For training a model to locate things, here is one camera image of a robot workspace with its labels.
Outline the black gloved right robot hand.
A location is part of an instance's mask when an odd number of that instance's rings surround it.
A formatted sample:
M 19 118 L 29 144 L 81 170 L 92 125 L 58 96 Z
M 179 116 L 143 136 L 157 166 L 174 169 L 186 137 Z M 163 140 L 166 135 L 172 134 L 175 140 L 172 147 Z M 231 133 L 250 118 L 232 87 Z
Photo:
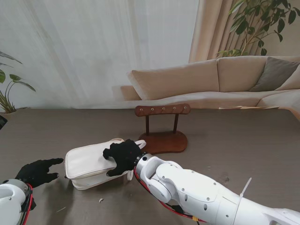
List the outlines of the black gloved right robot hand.
M 116 167 L 109 170 L 106 175 L 109 177 L 122 175 L 125 171 L 134 169 L 135 161 L 142 155 L 139 146 L 130 139 L 121 143 L 112 143 L 109 149 L 104 149 L 103 157 L 108 160 L 113 158 Z

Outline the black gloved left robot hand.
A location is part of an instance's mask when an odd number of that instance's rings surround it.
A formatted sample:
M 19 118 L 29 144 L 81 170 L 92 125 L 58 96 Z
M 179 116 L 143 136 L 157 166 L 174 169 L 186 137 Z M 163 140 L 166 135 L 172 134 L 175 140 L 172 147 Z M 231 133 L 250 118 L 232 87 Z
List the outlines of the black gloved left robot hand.
M 20 169 L 15 179 L 21 180 L 33 188 L 50 183 L 59 177 L 58 173 L 49 173 L 50 167 L 61 164 L 63 161 L 63 158 L 52 158 L 26 164 Z

